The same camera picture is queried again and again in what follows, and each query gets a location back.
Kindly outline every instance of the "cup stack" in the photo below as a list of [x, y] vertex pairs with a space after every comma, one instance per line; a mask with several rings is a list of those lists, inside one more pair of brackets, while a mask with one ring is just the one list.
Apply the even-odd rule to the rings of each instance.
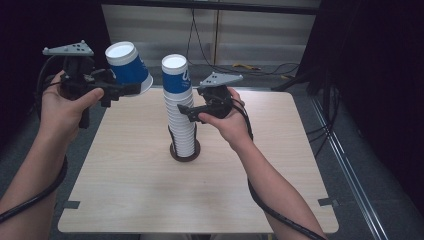
[[162, 60], [163, 93], [168, 113], [168, 127], [172, 136], [172, 149], [179, 158], [193, 156], [196, 152], [196, 125], [181, 114], [177, 105], [193, 107], [193, 91], [187, 60], [178, 54]]

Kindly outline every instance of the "gray floor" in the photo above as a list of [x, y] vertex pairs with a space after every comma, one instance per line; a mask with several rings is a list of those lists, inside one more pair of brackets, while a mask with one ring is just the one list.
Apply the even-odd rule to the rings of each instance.
[[[275, 67], [264, 67], [264, 71], [271, 71]], [[154, 84], [160, 86], [160, 68], [149, 68], [154, 77]], [[205, 79], [214, 71], [207, 66], [190, 66], [191, 79], [194, 86]], [[234, 84], [236, 87], [255, 88], [256, 90], [268, 91], [270, 87], [278, 86], [286, 80], [278, 75], [262, 77], [243, 74], [245, 79]], [[317, 114], [314, 110], [310, 97], [307, 96], [305, 88], [307, 84], [298, 84], [288, 89], [295, 100], [296, 106], [305, 127], [305, 131], [321, 127]], [[269, 106], [278, 111], [278, 103]], [[57, 222], [63, 210], [63, 203], [68, 199], [73, 185], [84, 162], [85, 156], [90, 148], [91, 142], [106, 110], [99, 105], [91, 110], [91, 125], [87, 130], [81, 130], [77, 139], [68, 150], [70, 161], [68, 175], [59, 189], [56, 211], [51, 230], [51, 239], [140, 239], [140, 235], [129, 234], [64, 234], [58, 231]], [[25, 154], [31, 146], [38, 128], [38, 120], [35, 114], [30, 114], [19, 133], [13, 136], [10, 143], [0, 153], [0, 194], [6, 190], [13, 175], [20, 166]], [[378, 161], [372, 149], [365, 139], [361, 138], [354, 121], [348, 111], [341, 104], [338, 117], [335, 122], [335, 133], [337, 134], [352, 169], [361, 183], [370, 204], [376, 211], [378, 220], [387, 237], [376, 237], [370, 230], [370, 226], [364, 218], [351, 187], [346, 180], [345, 174], [328, 144], [316, 158], [321, 171], [324, 184], [330, 199], [336, 200], [337, 206], [334, 210], [339, 221], [339, 231], [329, 235], [330, 239], [424, 239], [424, 221], [416, 211], [409, 198], [404, 194], [396, 179]], [[309, 135], [312, 139], [321, 132]], [[314, 152], [320, 147], [322, 140], [311, 143]], [[141, 239], [155, 239], [151, 235], [142, 236]], [[247, 236], [229, 236], [228, 239], [246, 239]]]

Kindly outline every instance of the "finger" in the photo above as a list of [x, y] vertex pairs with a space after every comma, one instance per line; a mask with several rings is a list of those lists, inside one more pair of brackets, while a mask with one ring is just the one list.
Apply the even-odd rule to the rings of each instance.
[[230, 92], [231, 97], [235, 100], [234, 101], [235, 105], [240, 107], [240, 108], [243, 108], [245, 103], [244, 103], [244, 101], [241, 100], [240, 94], [236, 90], [234, 90], [234, 88], [232, 88], [232, 87], [227, 87], [227, 89]]
[[65, 73], [65, 71], [60, 71], [59, 73], [57, 73], [55, 76], [54, 76], [54, 78], [53, 78], [53, 80], [52, 80], [52, 83], [57, 83], [57, 82], [59, 82], [60, 81], [60, 76], [62, 76], [63, 74]]
[[65, 71], [60, 71], [59, 73], [57, 73], [54, 78], [52, 79], [52, 81], [49, 83], [50, 86], [45, 90], [45, 92], [55, 92], [55, 93], [60, 93], [59, 91], [59, 84], [57, 84], [58, 82], [60, 82], [60, 76], [62, 76], [62, 74], [64, 74]]
[[97, 101], [100, 100], [104, 95], [104, 91], [101, 88], [96, 88], [86, 93], [82, 97], [75, 100], [75, 104], [78, 106], [78, 109], [82, 112], [84, 109], [93, 106]]
[[228, 91], [230, 92], [231, 96], [232, 96], [234, 99], [236, 99], [236, 100], [238, 100], [238, 101], [241, 101], [241, 99], [240, 99], [240, 94], [239, 94], [236, 90], [234, 90], [234, 88], [232, 88], [232, 87], [227, 87], [227, 89], [228, 89]]
[[199, 116], [199, 119], [202, 120], [203, 122], [209, 123], [210, 125], [218, 128], [218, 125], [219, 125], [219, 119], [218, 118], [216, 118], [216, 117], [214, 117], [210, 114], [207, 114], [207, 113], [199, 113], [198, 116]]

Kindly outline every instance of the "table top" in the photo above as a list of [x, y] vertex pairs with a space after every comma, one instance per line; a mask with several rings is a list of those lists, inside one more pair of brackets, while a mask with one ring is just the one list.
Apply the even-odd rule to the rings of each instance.
[[[338, 229], [293, 98], [288, 93], [238, 90], [255, 144], [305, 198], [324, 232]], [[195, 106], [204, 105], [193, 92]], [[271, 233], [252, 200], [237, 154], [208, 124], [197, 123], [200, 155], [178, 162], [162, 88], [113, 102], [103, 117], [69, 201], [62, 232]]]

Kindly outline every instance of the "hand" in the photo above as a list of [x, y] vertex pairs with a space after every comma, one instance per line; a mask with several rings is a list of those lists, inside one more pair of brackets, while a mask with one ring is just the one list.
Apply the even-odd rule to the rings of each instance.
[[[230, 92], [232, 98], [237, 100], [233, 101], [234, 104], [240, 109], [243, 109], [244, 106], [240, 105], [240, 103], [243, 104], [243, 101], [240, 99], [240, 94], [231, 87], [228, 87], [228, 91]], [[199, 113], [199, 118], [203, 122], [209, 123], [216, 127], [219, 130], [221, 136], [233, 148], [234, 144], [240, 142], [240, 140], [244, 140], [246, 138], [250, 139], [244, 117], [234, 108], [224, 119], [216, 118], [207, 113]]]
[[[63, 73], [56, 74], [52, 83], [58, 83]], [[39, 134], [70, 143], [78, 133], [84, 109], [94, 105], [103, 94], [103, 89], [97, 88], [71, 101], [61, 96], [60, 84], [48, 87], [43, 93]]]

